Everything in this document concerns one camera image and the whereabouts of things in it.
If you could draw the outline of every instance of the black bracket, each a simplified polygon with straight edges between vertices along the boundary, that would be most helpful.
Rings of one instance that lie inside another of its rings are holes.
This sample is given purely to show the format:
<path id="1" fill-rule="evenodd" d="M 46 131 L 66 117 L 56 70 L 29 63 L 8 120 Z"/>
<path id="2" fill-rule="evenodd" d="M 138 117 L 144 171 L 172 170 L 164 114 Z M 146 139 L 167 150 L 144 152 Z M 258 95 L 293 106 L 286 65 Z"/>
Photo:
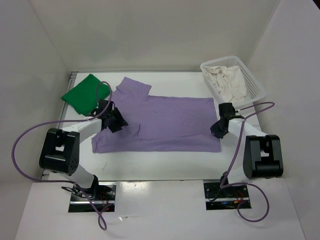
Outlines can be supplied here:
<path id="1" fill-rule="evenodd" d="M 107 106 L 108 100 L 99 100 L 98 107 L 94 109 L 90 116 L 99 115 Z M 107 110 L 99 117 L 102 120 L 101 130 L 109 128 L 112 133 L 122 130 L 123 126 L 128 126 L 129 124 L 121 115 L 119 109 L 114 107 L 115 103 L 110 101 L 110 105 Z"/>
<path id="2" fill-rule="evenodd" d="M 229 186 L 226 188 L 220 188 L 220 185 L 225 177 L 226 172 L 219 180 L 204 180 L 204 196 L 206 210 L 227 210 L 236 209 L 240 202 L 240 209 L 250 209 L 250 199 L 248 188 L 245 185 L 242 186 Z"/>
<path id="3" fill-rule="evenodd" d="M 56 147 L 64 146 L 63 151 Z M 50 128 L 46 133 L 40 155 L 40 168 L 71 176 L 79 165 L 79 132 Z"/>
<path id="4" fill-rule="evenodd" d="M 236 115 L 237 111 L 231 102 L 219 104 L 220 120 L 210 127 L 211 133 L 218 139 L 223 139 L 229 132 L 229 121 L 231 119 L 243 119 L 241 115 Z"/>
<path id="5" fill-rule="evenodd" d="M 83 213 L 83 212 L 94 212 L 88 200 L 85 198 L 82 192 L 77 188 L 67 188 L 64 187 L 68 192 L 71 192 L 70 204 L 69 204 L 69 213 Z M 117 183 L 116 182 L 100 182 L 98 188 L 95 191 L 95 195 L 91 195 L 89 189 L 85 189 L 87 195 L 92 200 L 95 207 L 105 212 L 114 212 L 115 211 L 115 200 L 116 200 L 116 191 Z"/>
<path id="6" fill-rule="evenodd" d="M 279 137 L 246 136 L 243 171 L 248 179 L 281 177 L 284 165 Z"/>

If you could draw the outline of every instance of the red wire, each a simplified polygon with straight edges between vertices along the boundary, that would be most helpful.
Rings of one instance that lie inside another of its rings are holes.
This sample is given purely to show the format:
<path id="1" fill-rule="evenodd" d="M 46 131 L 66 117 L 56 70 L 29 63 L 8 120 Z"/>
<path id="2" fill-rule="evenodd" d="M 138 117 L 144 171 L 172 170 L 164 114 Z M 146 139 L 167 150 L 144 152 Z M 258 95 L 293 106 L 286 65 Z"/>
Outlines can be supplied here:
<path id="1" fill-rule="evenodd" d="M 108 198 L 107 198 L 107 194 L 105 192 L 104 193 L 104 196 L 105 196 L 105 201 L 106 201 L 106 204 L 108 205 Z"/>
<path id="2" fill-rule="evenodd" d="M 101 198 L 102 207 L 104 207 L 104 206 L 105 206 L 105 203 L 104 203 L 104 200 L 102 199 L 101 193 L 100 193 L 100 198 Z"/>
<path id="3" fill-rule="evenodd" d="M 244 200 L 245 196 L 244 196 L 244 194 L 243 194 L 241 191 L 239 191 L 239 190 L 238 190 L 238 193 L 240 193 L 240 195 L 241 195 L 241 199 L 240 199 L 238 202 L 242 202 L 242 201 Z"/>

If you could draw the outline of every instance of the white wall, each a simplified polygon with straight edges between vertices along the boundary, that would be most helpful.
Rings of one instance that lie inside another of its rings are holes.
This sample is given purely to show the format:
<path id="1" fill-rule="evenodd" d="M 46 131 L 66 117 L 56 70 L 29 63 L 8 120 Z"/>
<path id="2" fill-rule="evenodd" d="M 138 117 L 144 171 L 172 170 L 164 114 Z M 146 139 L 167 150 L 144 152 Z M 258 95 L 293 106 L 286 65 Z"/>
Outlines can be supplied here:
<path id="1" fill-rule="evenodd" d="M 29 196 L 31 182 L 0 183 L 0 236 L 15 239 Z"/>
<path id="2" fill-rule="evenodd" d="M 308 240 L 319 239 L 320 10 L 312 0 L 282 0 L 248 68 L 276 106 L 259 116 L 280 136 L 285 176 Z"/>
<path id="3" fill-rule="evenodd" d="M 30 0 L 71 71 L 246 62 L 278 0 Z"/>
<path id="4" fill-rule="evenodd" d="M 10 240 L 31 187 L 13 167 L 12 144 L 26 128 L 59 117 L 69 74 L 28 1 L 0 1 L 0 32 L 0 233 Z M 18 164 L 34 177 L 47 129 L 18 145 Z"/>

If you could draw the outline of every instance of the purple shirt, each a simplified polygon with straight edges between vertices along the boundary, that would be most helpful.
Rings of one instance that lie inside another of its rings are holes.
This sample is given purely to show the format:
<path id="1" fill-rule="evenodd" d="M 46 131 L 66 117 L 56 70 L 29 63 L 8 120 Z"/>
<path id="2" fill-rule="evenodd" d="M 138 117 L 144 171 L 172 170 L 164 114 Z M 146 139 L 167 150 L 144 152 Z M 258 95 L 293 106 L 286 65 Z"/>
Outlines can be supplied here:
<path id="1" fill-rule="evenodd" d="M 150 96 L 150 89 L 127 77 L 122 80 L 112 101 L 129 126 L 97 133 L 94 153 L 221 151 L 220 140 L 210 131 L 217 121 L 213 98 Z"/>

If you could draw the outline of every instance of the metal base plate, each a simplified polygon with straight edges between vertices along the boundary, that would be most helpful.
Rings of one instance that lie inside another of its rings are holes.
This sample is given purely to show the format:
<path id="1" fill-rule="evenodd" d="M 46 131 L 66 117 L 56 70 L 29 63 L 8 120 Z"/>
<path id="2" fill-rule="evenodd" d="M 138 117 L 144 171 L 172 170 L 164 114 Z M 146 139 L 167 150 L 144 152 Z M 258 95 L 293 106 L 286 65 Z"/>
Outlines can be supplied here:
<path id="1" fill-rule="evenodd" d="M 250 209 L 250 198 L 246 186 L 232 186 L 220 189 L 220 180 L 203 181 L 205 205 L 207 210 Z"/>
<path id="2" fill-rule="evenodd" d="M 94 199 L 92 202 L 95 207 L 101 211 L 106 204 L 112 204 L 109 206 L 105 212 L 114 212 L 115 211 L 115 200 L 116 200 L 116 182 L 107 182 L 99 181 L 99 185 L 106 186 L 107 190 L 101 194 L 100 199 Z M 85 213 L 85 212 L 94 212 L 94 209 L 90 205 L 89 201 L 86 198 L 80 197 L 75 194 L 71 194 L 70 203 L 69 203 L 69 213 Z"/>

